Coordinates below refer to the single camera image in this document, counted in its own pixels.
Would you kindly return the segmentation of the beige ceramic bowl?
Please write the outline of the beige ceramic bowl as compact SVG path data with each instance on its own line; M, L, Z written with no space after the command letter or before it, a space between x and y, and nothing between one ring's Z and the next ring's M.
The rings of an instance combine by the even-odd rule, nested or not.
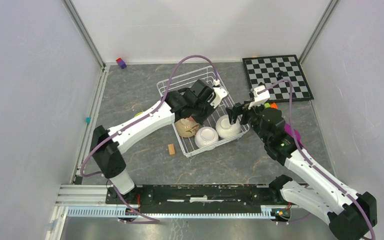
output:
M179 119L174 123L177 134L182 138L190 138L196 135L200 124L192 117Z

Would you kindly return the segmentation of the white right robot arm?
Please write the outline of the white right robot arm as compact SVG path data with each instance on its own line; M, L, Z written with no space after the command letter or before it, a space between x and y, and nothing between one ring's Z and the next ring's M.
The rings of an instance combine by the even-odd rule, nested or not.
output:
M286 131L286 121L276 108L236 103L226 108L231 124L241 116L240 124L249 124L264 143L266 153L276 162L297 174L308 185L305 188L282 175L270 184L269 199L284 201L304 208L325 222L338 240L376 238L377 200L347 186L325 170L297 140L293 130Z

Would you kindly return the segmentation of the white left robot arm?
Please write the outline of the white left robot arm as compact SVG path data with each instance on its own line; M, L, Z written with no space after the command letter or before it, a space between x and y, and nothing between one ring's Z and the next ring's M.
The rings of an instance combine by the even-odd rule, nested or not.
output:
M181 119L192 118L203 124L227 95L219 80L209 86L199 79L191 87L166 90L161 100L140 115L109 129L96 127L86 159L93 159L99 174L118 190L119 199L131 204L137 198L137 190L122 155L151 133Z

